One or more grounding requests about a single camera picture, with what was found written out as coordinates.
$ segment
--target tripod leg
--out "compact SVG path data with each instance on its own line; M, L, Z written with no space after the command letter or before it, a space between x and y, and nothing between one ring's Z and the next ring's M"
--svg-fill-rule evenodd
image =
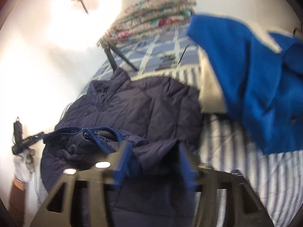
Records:
M110 44L109 47L114 51L117 55L119 55L132 69L136 72L139 71L137 67L135 67L122 53L121 51L114 45Z
M115 59L113 58L110 48L109 47L104 48L104 52L107 55L107 58L109 59L109 63L112 66L113 72L115 72L118 66L115 62Z

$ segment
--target gloved hand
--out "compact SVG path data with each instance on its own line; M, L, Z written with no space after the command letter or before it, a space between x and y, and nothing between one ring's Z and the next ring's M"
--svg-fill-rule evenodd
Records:
M28 148L14 157L14 175L18 181L27 183L31 179L31 174L34 172L34 154L35 150Z

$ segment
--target mattress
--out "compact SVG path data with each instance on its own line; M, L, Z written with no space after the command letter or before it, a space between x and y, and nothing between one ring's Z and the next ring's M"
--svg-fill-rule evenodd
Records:
M139 68L139 72L134 72L115 57L117 64L128 72L133 81L165 75L200 88L198 48L186 36L186 28L172 29L117 47ZM169 55L175 55L175 59L165 58ZM108 80L112 74L113 70L106 61L91 80ZM89 83L80 96L86 94ZM239 169L260 196L275 226L287 226L303 203L303 151L263 155L241 125L227 115L204 114L203 122L201 161L220 171ZM223 226L225 205L226 191L219 190L218 227Z

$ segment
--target coat button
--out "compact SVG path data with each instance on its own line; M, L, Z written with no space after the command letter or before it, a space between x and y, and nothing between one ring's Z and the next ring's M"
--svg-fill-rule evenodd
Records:
M291 119L290 119L290 123L291 124L294 124L294 123L296 123L296 121L297 121L297 118L296 117L291 117Z

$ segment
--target wrist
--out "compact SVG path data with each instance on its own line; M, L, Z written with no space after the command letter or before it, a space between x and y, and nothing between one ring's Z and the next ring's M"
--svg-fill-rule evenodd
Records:
M19 189L21 189L22 191L24 191L24 186L25 183L19 181L16 177L14 178L13 184L16 185Z

